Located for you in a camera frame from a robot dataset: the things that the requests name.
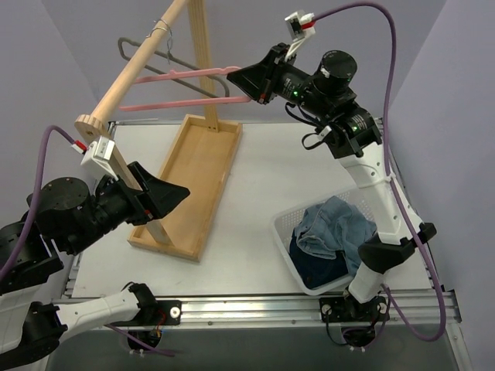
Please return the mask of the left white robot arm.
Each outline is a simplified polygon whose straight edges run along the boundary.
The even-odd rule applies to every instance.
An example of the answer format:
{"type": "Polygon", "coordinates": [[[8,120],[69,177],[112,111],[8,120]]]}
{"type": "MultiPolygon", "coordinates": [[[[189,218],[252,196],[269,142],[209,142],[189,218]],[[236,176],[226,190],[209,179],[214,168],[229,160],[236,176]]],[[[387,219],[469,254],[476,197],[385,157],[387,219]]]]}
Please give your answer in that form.
{"type": "Polygon", "coordinates": [[[54,179],[28,196],[34,212],[1,229],[1,368],[41,360],[62,342],[102,325],[148,325],[159,305],[143,283],[76,305],[35,301],[49,277],[63,269],[60,253],[78,255],[123,223],[143,226],[170,214],[190,191],[156,178],[138,162],[128,169],[139,189],[105,175],[91,192],[73,177],[54,179]]]}

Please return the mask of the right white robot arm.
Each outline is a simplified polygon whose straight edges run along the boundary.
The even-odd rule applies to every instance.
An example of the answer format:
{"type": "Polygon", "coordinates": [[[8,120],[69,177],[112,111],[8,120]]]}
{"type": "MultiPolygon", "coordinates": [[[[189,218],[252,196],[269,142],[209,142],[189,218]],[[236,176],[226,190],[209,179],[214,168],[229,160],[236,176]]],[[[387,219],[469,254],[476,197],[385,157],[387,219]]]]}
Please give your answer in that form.
{"type": "Polygon", "coordinates": [[[377,232],[359,247],[361,263],[343,300],[346,314],[359,319],[371,310],[371,300],[388,271],[403,264],[437,230],[433,223],[422,221],[392,182],[383,132],[350,88],[357,72],[355,59],[344,51],[331,50],[313,74],[296,68],[294,61],[288,45],[279,43],[261,62],[229,72],[227,80],[259,104],[281,97],[313,115],[311,123],[319,140],[364,196],[377,232]]]}

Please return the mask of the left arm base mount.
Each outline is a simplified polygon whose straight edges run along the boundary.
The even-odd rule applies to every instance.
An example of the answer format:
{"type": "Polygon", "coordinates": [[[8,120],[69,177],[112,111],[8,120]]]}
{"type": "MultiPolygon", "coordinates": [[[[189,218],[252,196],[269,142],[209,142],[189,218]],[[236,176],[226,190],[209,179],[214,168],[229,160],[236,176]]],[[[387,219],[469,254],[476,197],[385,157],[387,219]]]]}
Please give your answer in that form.
{"type": "Polygon", "coordinates": [[[148,315],[137,315],[131,320],[131,326],[149,327],[142,331],[129,331],[136,339],[156,349],[164,338],[167,326],[177,326],[181,322],[182,302],[179,300],[163,300],[148,315]]]}

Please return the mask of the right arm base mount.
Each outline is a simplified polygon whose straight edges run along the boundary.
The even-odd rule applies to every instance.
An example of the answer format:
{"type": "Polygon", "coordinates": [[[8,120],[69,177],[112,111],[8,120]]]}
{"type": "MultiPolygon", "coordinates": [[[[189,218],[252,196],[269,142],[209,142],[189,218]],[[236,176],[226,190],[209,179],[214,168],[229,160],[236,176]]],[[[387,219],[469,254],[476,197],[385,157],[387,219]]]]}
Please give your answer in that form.
{"type": "Polygon", "coordinates": [[[361,304],[350,295],[319,299],[321,321],[336,346],[366,352],[384,331],[391,303],[382,296],[361,304]]]}

